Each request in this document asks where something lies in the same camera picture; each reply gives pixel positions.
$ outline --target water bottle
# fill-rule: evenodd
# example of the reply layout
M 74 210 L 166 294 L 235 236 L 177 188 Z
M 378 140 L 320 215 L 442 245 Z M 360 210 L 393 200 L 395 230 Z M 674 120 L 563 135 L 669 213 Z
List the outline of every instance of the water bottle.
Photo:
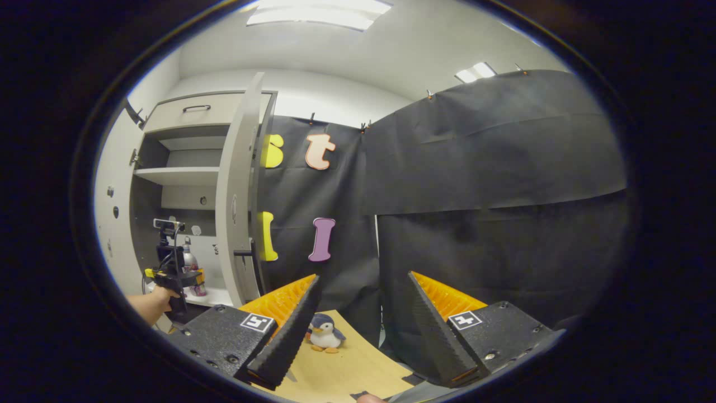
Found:
M 191 245 L 191 239 L 189 239 L 189 237 L 185 237 L 184 245 L 182 245 L 182 249 L 184 249 L 184 272 L 199 270 L 199 262 L 196 260 L 196 257 L 191 253 L 191 248 L 189 245 Z M 206 295 L 206 286 L 204 286 L 204 283 L 201 283 L 199 285 L 192 285 L 189 287 L 189 291 L 195 297 L 203 297 Z

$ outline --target penguin plush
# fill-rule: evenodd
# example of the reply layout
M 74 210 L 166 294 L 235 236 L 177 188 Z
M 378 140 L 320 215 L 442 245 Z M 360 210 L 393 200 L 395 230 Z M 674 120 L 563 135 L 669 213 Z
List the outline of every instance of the penguin plush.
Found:
M 327 353 L 337 353 L 338 347 L 346 339 L 346 336 L 334 327 L 333 319 L 325 313 L 314 315 L 306 337 L 313 344 L 312 349 L 316 351 L 325 349 Z

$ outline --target person's finger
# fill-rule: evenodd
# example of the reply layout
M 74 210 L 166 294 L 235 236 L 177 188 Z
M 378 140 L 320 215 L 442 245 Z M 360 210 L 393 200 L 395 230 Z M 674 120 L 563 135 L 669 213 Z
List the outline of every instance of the person's finger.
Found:
M 156 293 L 157 296 L 162 299 L 163 298 L 169 299 L 169 297 L 179 298 L 179 294 L 177 294 L 174 290 L 170 290 L 169 288 L 166 288 L 166 287 L 157 286 L 154 289 L 154 293 Z
M 356 403 L 385 403 L 385 400 L 370 393 L 364 394 L 356 400 Z

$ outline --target ceiling light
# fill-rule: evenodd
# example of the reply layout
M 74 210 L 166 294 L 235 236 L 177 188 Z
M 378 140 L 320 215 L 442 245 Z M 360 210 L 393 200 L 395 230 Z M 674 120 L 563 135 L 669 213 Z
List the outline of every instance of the ceiling light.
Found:
M 473 67 L 484 78 L 492 77 L 495 75 L 495 70 L 492 70 L 492 68 L 485 62 L 479 62 L 478 64 L 474 65 Z
M 268 22 L 321 22 L 364 31 L 390 7 L 378 0 L 260 0 L 246 26 Z
M 458 80 L 462 82 L 473 82 L 477 80 L 478 78 L 475 77 L 475 75 L 467 70 L 461 70 L 455 74 L 455 76 L 458 78 Z
M 248 19 L 246 25 L 290 21 L 324 22 L 360 30 L 368 29 L 373 24 L 373 21 L 350 11 L 290 7 L 288 9 L 270 9 L 263 13 L 256 13 Z
M 305 6 L 332 6 L 340 9 L 364 11 L 367 13 L 385 14 L 390 4 L 377 0 L 260 0 L 260 9 Z

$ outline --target black fabric backdrop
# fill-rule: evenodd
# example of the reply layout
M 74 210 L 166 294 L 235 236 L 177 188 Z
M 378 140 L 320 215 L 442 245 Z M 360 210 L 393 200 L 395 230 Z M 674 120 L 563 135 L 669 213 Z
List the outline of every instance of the black fabric backdrop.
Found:
M 410 312 L 417 271 L 487 304 L 507 300 L 553 327 L 596 301 L 621 257 L 627 191 L 546 206 L 378 216 L 386 342 L 435 376 Z
M 328 133 L 328 169 L 306 164 L 310 134 Z M 284 160 L 266 169 L 258 207 L 274 215 L 271 240 L 278 260 L 263 263 L 268 290 L 316 273 L 321 276 L 319 310 L 337 309 L 370 343 L 380 332 L 378 260 L 373 216 L 361 213 L 365 154 L 360 130 L 333 123 L 274 116 L 270 134 L 284 139 Z M 336 220 L 324 262 L 311 262 L 318 217 Z
M 458 85 L 365 133 L 368 214 L 531 206 L 624 189 L 610 122 L 569 73 Z
M 609 281 L 629 230 L 625 167 L 574 75 L 458 85 L 377 121 L 364 142 L 386 347 L 418 373 L 437 377 L 410 313 L 410 270 L 550 327 Z

